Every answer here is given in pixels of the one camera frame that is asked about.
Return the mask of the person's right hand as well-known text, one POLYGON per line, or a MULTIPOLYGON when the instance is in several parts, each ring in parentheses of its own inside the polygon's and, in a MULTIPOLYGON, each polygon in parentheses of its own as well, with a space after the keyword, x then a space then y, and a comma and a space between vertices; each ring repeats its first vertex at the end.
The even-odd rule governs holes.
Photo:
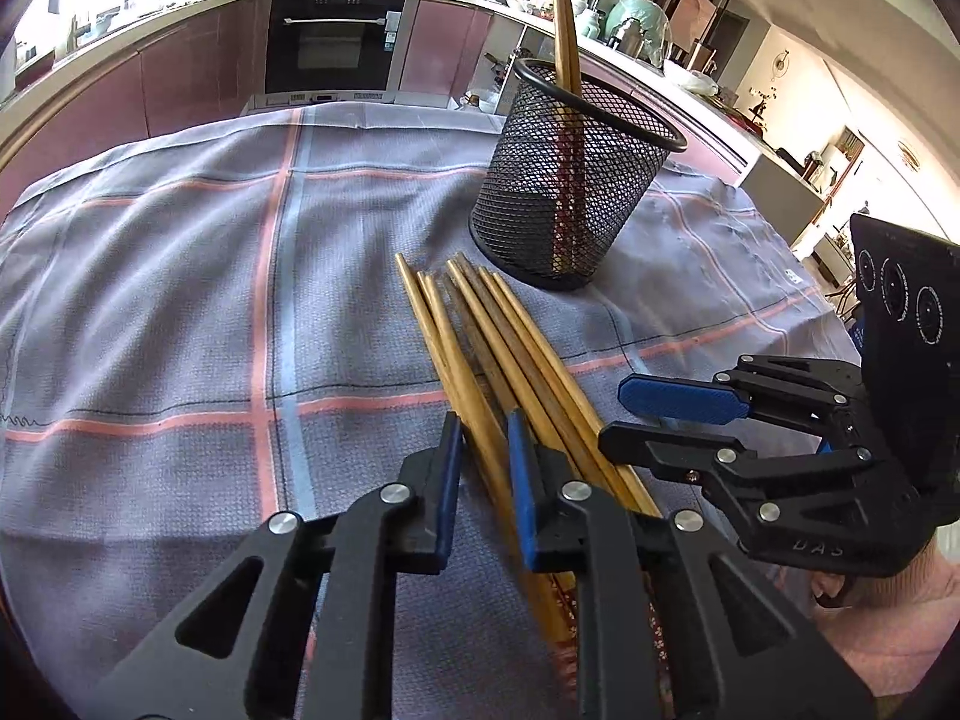
POLYGON ((931 539, 900 574, 861 577, 839 608, 814 605, 820 632, 875 697, 911 692, 958 622, 958 564, 931 539))

